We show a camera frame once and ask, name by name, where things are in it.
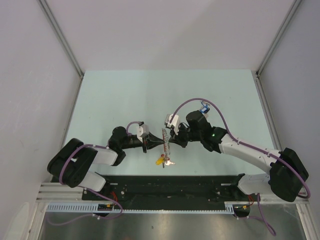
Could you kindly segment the red handled key organizer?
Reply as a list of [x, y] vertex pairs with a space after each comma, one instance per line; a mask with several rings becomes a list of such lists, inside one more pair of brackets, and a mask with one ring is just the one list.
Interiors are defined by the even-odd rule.
[[165, 128], [161, 129], [162, 132], [162, 139], [163, 139], [163, 148], [165, 156], [170, 155], [170, 145], [169, 145], [169, 136]]

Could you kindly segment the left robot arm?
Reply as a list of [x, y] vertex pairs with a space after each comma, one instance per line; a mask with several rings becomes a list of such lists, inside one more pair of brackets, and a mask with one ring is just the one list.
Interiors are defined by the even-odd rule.
[[90, 171], [92, 165], [116, 167], [126, 157], [126, 149], [142, 148], [146, 153], [164, 144], [164, 140], [150, 133], [148, 126], [141, 124], [136, 134], [129, 134], [123, 126], [113, 129], [107, 146], [85, 144], [71, 139], [48, 163], [47, 171], [62, 185], [70, 188], [84, 187], [93, 190], [100, 200], [110, 196], [111, 188], [106, 180]]

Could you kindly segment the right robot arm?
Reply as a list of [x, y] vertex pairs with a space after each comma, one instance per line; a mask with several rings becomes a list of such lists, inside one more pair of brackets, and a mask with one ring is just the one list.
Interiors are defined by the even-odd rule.
[[224, 128], [211, 126], [199, 110], [186, 116], [188, 123], [181, 123], [179, 116], [167, 115], [164, 125], [170, 129], [169, 142], [185, 148], [189, 142], [199, 142], [209, 152], [239, 158], [263, 171], [262, 174], [241, 174], [230, 188], [231, 196], [242, 201], [250, 194], [275, 194], [286, 202], [300, 196], [309, 173], [297, 153], [290, 149], [259, 148], [238, 138], [232, 138]]

